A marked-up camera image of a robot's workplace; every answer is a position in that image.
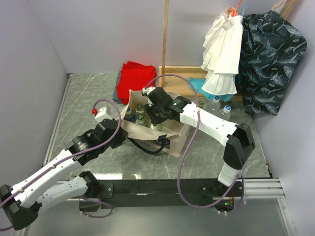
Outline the clear Pocari Sweat bottle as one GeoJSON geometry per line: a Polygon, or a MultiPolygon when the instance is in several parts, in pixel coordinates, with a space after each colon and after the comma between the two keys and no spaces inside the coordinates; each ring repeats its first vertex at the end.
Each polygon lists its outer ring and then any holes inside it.
{"type": "Polygon", "coordinates": [[[205,111],[216,115],[220,109],[221,105],[220,105],[220,97],[219,96],[214,96],[212,98],[212,100],[209,100],[206,107],[205,107],[205,111]]]}

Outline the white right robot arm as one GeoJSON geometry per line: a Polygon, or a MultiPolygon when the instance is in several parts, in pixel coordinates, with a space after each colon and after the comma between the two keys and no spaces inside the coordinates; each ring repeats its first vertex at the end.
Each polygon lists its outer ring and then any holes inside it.
{"type": "Polygon", "coordinates": [[[255,149],[251,128],[246,123],[223,120],[182,96],[172,98],[161,87],[143,88],[142,94],[148,99],[145,109],[153,125],[175,120],[198,128],[225,147],[224,165],[218,176],[216,190],[222,196],[228,195],[233,190],[232,182],[255,149]]]}

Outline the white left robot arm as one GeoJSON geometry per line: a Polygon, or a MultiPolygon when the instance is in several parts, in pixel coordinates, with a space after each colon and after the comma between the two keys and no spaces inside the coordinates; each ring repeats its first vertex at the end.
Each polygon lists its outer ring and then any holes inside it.
{"type": "Polygon", "coordinates": [[[0,188],[0,206],[11,227],[18,231],[36,220],[43,211],[74,197],[99,196],[100,184],[85,171],[70,182],[55,185],[64,175],[98,158],[108,148],[116,148],[127,137],[114,119],[104,119],[94,129],[77,136],[51,162],[27,179],[0,188]]]}

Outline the dark green Perrier bottle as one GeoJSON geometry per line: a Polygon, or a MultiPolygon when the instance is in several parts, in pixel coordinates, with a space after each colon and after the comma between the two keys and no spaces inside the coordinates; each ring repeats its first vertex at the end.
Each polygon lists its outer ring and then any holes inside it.
{"type": "Polygon", "coordinates": [[[203,101],[199,101],[198,102],[198,107],[200,108],[200,109],[204,109],[204,102],[203,101]]]}

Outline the beige canvas tote bag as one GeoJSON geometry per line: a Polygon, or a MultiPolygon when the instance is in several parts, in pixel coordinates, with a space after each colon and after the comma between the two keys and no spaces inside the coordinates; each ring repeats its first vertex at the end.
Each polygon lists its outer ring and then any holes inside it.
{"type": "MultiPolygon", "coordinates": [[[[142,91],[129,90],[129,102],[127,107],[135,111],[138,103],[142,105],[148,104],[147,97],[142,96],[142,91]]],[[[143,141],[155,148],[160,147],[160,145],[158,145],[158,138],[166,135],[167,142],[163,151],[172,156],[179,157],[188,138],[190,126],[175,120],[166,120],[162,123],[162,130],[158,131],[150,128],[151,122],[147,114],[145,118],[149,127],[144,127],[125,119],[121,121],[121,127],[128,133],[129,138],[143,141]]]]}

